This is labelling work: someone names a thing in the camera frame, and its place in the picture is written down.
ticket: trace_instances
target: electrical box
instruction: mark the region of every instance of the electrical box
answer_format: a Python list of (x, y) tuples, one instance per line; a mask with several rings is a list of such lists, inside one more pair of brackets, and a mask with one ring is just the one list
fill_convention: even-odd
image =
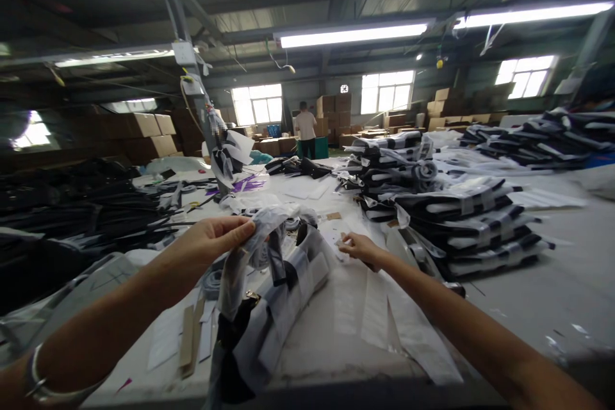
[(194, 54), (194, 48), (192, 48), (191, 43), (174, 42), (171, 45), (173, 47), (173, 52), (175, 53), (175, 61), (177, 64), (181, 66), (197, 64), (197, 57)]

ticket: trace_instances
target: man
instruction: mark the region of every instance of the man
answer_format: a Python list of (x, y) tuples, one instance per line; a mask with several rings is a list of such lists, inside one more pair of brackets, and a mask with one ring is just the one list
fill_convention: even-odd
[(309, 151), (309, 158), (314, 160), (316, 158), (316, 133), (314, 133), (316, 119), (311, 112), (308, 112), (308, 104), (305, 101), (299, 103), (299, 109), (301, 113), (295, 118), (295, 131), (299, 132), (303, 157), (308, 157)]

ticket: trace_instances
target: green bin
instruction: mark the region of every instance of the green bin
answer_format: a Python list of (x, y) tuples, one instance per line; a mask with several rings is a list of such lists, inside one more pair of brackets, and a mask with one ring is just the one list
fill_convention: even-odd
[[(297, 140), (297, 155), (299, 158), (303, 158), (303, 148), (301, 147), (301, 141)], [(323, 136), (316, 138), (316, 158), (329, 158), (329, 137)]]

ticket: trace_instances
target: forearm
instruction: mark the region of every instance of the forearm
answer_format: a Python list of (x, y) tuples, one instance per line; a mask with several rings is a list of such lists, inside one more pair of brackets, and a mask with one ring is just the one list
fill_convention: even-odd
[(388, 255), (382, 269), (515, 408), (602, 408), (573, 379), (487, 314)]
[[(55, 392), (78, 391), (105, 378), (163, 310), (147, 276), (136, 274), (53, 333), (40, 349), (37, 371)], [(35, 408), (25, 399), (31, 352), (0, 372), (0, 408)]]

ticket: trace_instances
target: window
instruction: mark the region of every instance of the window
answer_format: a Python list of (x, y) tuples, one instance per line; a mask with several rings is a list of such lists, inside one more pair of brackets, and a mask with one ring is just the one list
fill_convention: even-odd
[(495, 84), (516, 83), (508, 99), (539, 96), (555, 61), (554, 56), (503, 61)]
[(282, 85), (234, 88), (233, 104), (240, 126), (282, 120)]
[(361, 113), (407, 109), (413, 81), (413, 70), (363, 76)]
[(51, 135), (36, 111), (30, 111), (30, 120), (26, 132), (15, 140), (15, 146), (23, 149), (34, 145), (51, 144), (48, 136)]

